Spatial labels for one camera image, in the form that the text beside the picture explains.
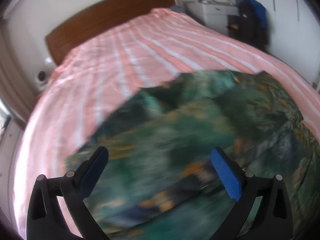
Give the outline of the green patterned silk jacket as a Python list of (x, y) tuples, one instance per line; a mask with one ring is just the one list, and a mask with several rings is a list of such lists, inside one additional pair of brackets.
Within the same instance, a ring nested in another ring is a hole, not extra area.
[(319, 214), (319, 142), (307, 107), (266, 72), (184, 73), (132, 96), (66, 165), (108, 149), (86, 206), (111, 239), (208, 239), (235, 203), (210, 164), (220, 147), (256, 176), (283, 176), (298, 236)]

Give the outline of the blue and black hanging clothes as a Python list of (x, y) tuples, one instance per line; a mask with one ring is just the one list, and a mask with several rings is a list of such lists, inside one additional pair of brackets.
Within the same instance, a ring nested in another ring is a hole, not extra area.
[(266, 8), (256, 0), (242, 0), (236, 6), (239, 12), (236, 37), (265, 52), (269, 43)]

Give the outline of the beige curtain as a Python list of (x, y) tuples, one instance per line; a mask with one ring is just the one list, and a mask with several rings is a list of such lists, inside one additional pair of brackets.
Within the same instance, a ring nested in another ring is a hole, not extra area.
[(26, 124), (36, 105), (36, 90), (15, 63), (1, 31), (1, 99), (21, 123)]

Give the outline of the white round fan heater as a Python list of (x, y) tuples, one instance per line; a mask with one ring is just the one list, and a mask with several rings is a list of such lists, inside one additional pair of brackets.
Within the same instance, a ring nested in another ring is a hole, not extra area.
[(39, 92), (43, 91), (48, 84), (50, 72), (48, 70), (41, 70), (35, 75), (35, 86)]

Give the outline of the pink striped bed cover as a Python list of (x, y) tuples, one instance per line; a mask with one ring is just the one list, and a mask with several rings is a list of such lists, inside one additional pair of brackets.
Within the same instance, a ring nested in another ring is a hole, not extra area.
[(75, 154), (102, 123), (143, 88), (203, 71), (266, 72), (306, 97), (308, 129), (319, 142), (319, 95), (287, 64), (187, 15), (153, 9), (72, 49), (54, 70), (25, 129), (16, 166), (14, 210), (25, 237), (38, 175), (71, 170)]

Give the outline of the white wardrobe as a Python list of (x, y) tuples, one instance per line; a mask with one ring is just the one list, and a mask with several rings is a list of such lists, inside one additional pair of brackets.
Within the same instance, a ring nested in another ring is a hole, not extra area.
[(303, 0), (256, 0), (267, 11), (268, 51), (308, 83), (319, 74), (319, 23)]

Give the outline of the brown wooden headboard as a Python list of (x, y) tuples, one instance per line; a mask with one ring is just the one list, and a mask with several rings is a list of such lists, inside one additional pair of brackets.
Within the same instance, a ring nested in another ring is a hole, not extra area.
[(153, 8), (169, 8), (178, 0), (103, 0), (68, 18), (46, 36), (46, 45), (56, 65), (87, 40), (149, 13)]

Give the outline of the white bedside cabinet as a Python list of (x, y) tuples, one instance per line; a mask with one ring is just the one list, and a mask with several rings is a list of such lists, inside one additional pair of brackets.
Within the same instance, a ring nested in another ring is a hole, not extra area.
[(214, 3), (206, 1), (186, 1), (184, 3), (187, 14), (204, 25), (222, 35), (228, 36), (229, 20), (233, 16), (239, 16), (239, 11), (236, 6), (228, 3)]

